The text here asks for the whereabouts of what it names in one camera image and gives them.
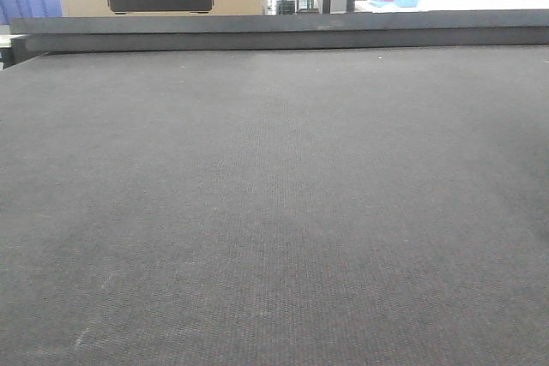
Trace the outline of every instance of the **dark gray mat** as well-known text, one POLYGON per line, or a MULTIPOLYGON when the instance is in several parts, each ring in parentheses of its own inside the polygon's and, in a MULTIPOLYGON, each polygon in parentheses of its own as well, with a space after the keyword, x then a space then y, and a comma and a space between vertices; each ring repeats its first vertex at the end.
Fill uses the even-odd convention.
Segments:
POLYGON ((0 74, 0 364, 547 365, 549 48, 0 74))

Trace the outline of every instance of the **blue tray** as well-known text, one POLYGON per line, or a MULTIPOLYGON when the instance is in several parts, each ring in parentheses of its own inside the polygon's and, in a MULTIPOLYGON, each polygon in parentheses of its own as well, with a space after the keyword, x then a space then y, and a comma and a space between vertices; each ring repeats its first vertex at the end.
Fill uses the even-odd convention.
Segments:
POLYGON ((382 8, 388 4, 394 4, 399 8, 415 8, 418 6, 419 0, 395 0, 394 2, 382 2, 381 0, 368 0, 372 5, 377 8, 382 8))

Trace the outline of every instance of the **cutting table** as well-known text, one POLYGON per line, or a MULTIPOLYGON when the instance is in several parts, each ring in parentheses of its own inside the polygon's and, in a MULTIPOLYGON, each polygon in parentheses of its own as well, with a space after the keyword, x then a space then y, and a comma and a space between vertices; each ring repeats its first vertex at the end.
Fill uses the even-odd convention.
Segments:
POLYGON ((0 363, 545 364, 548 69, 503 45, 0 72, 0 363))

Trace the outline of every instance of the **gray felt surface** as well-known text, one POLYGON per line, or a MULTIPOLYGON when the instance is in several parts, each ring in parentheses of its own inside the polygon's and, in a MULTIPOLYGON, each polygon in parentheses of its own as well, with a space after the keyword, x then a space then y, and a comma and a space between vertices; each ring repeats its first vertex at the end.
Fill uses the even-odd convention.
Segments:
POLYGON ((0 73, 0 364, 549 364, 549 48, 0 73))

